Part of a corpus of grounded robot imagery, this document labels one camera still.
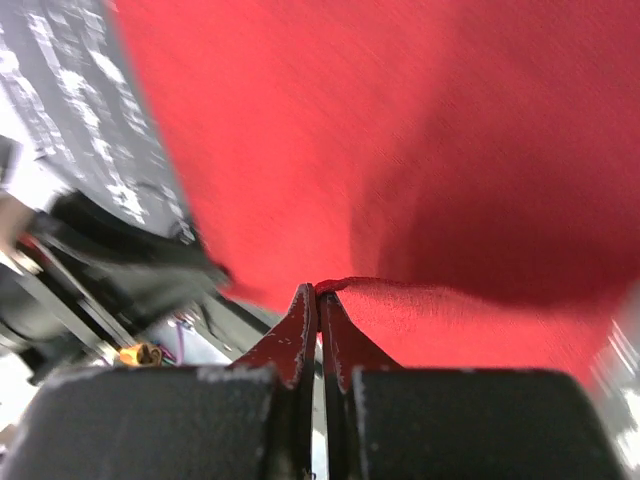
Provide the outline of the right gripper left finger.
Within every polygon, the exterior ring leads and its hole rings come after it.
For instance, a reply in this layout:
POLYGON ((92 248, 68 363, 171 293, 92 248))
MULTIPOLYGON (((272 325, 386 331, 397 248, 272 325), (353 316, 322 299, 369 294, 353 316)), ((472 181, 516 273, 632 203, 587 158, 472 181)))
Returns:
POLYGON ((5 479, 308 479, 315 295, 228 366, 65 372, 42 385, 5 479))

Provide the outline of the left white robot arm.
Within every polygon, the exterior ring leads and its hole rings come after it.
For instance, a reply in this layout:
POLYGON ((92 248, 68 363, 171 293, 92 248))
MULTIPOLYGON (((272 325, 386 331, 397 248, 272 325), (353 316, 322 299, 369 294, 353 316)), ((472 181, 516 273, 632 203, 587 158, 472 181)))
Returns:
POLYGON ((135 227, 80 191, 44 212, 1 193, 1 353, 34 386, 90 356, 115 363, 230 281, 198 240, 135 227))

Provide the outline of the dark red cloth napkin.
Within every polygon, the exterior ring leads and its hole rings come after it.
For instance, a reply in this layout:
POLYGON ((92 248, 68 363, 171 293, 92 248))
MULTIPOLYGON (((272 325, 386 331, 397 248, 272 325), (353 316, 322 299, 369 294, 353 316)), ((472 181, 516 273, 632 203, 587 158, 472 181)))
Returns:
POLYGON ((335 289, 407 366, 638 349, 635 1, 120 1, 230 294, 335 289))

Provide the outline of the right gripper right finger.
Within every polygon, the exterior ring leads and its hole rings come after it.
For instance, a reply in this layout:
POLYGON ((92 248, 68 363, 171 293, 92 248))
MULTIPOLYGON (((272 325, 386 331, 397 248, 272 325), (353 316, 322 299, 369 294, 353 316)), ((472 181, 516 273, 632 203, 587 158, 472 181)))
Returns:
POLYGON ((411 369, 319 300, 332 479, 621 479, 586 393, 548 369, 411 369))

